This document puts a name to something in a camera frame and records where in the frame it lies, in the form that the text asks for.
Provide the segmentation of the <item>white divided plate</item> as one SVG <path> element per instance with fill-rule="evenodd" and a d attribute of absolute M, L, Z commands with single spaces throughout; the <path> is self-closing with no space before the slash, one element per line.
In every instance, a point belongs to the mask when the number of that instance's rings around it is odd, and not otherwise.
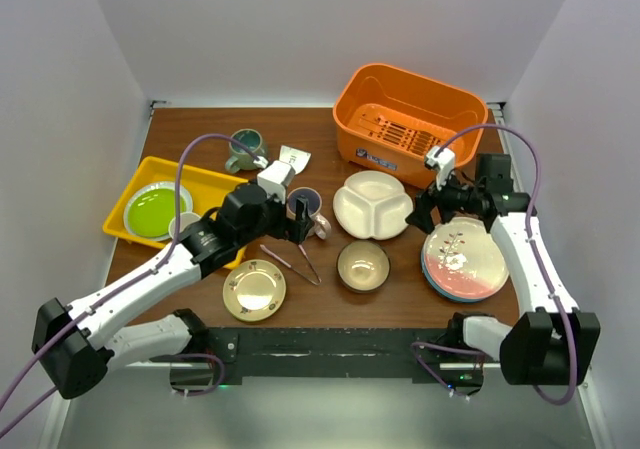
<path fill-rule="evenodd" d="M 333 212 L 340 226 L 357 239 L 388 240 L 408 227 L 411 197 L 395 177 L 373 170 L 348 177 L 333 197 Z"/>

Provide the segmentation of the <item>cream and pink branch plate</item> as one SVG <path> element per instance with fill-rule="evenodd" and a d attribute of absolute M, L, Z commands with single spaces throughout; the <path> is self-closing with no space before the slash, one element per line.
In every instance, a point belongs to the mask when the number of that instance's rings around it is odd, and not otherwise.
<path fill-rule="evenodd" d="M 421 267 L 429 284 L 456 302 L 489 298 L 509 278 L 504 257 L 484 224 L 465 216 L 437 225 L 427 236 Z"/>

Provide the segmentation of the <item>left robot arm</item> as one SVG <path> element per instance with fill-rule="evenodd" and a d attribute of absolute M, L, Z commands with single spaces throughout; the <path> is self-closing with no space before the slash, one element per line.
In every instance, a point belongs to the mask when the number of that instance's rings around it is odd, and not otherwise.
<path fill-rule="evenodd" d="M 255 182 L 237 186 L 219 207 L 189 224 L 176 241 L 111 285 L 64 306 L 43 304 L 32 349 L 65 399 L 79 397 L 107 374 L 133 362 L 179 355 L 204 356 L 207 326 L 189 309 L 144 325 L 131 320 L 174 292 L 235 260 L 241 248 L 263 236 L 300 244 L 312 228 L 308 202 L 288 205 Z"/>

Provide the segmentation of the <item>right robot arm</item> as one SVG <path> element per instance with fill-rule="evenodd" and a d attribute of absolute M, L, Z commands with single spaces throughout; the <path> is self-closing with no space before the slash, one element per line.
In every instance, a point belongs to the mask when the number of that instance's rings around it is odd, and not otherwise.
<path fill-rule="evenodd" d="M 513 326 L 481 313 L 457 313 L 445 338 L 448 355 L 469 361 L 479 351 L 498 361 L 511 385 L 574 388 L 586 376 L 601 326 L 570 296 L 543 244 L 532 198 L 517 192 L 506 154 L 481 154 L 475 178 L 459 180 L 455 155 L 435 147 L 424 158 L 435 180 L 415 198 L 408 224 L 430 234 L 437 212 L 442 227 L 458 213 L 479 219 L 502 254 L 520 316 Z"/>

